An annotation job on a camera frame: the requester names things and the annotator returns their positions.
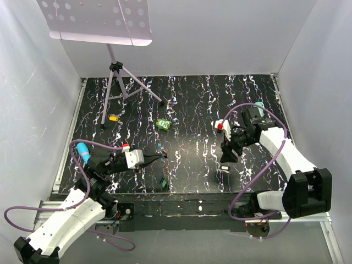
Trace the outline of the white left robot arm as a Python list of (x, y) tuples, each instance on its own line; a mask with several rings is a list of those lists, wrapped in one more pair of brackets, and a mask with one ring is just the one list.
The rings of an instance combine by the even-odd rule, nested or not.
[(85, 163), (85, 177), (80, 178), (69, 195), (36, 231), (19, 237), (14, 249), (21, 263), (59, 263), (71, 244), (101, 219), (114, 222), (131, 218), (134, 206), (119, 203), (106, 190), (108, 176), (128, 170), (145, 168), (158, 159), (166, 158), (165, 151), (148, 155), (140, 149), (125, 145), (120, 154), (99, 146), (89, 150), (84, 143), (77, 151)]

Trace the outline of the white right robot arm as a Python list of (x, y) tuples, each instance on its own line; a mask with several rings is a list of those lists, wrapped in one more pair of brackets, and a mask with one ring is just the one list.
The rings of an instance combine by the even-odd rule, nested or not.
[(243, 154), (243, 148), (260, 144), (272, 155), (272, 159), (234, 198), (241, 195), (269, 169), (278, 163), (287, 178), (283, 191), (265, 190), (253, 192), (246, 205), (238, 208), (231, 203), (230, 218), (237, 221), (251, 221), (268, 218), (285, 212), (290, 218), (300, 218), (331, 209), (332, 175), (326, 168), (318, 168), (296, 148), (288, 138), (288, 130), (272, 112), (262, 106), (246, 103), (247, 109), (241, 116), (244, 126), (231, 126), (228, 118), (217, 120), (214, 128), (224, 134), (221, 144), (222, 163), (235, 163)]

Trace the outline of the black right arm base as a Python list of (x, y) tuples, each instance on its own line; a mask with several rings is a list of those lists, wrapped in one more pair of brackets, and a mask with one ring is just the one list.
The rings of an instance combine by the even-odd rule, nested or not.
[(259, 210), (258, 212), (252, 212), (250, 206), (241, 205), (237, 208), (232, 209), (232, 215), (237, 218), (254, 218), (251, 220), (245, 220), (246, 231), (250, 236), (256, 238), (264, 238), (269, 235), (270, 224), (269, 217), (259, 218), (268, 214), (268, 210)]

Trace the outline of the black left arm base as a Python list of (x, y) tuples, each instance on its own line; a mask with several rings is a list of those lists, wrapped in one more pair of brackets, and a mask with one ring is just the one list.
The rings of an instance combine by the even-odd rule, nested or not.
[(134, 219), (134, 204), (117, 202), (106, 216), (110, 221), (109, 228), (116, 227), (120, 222), (132, 221)]

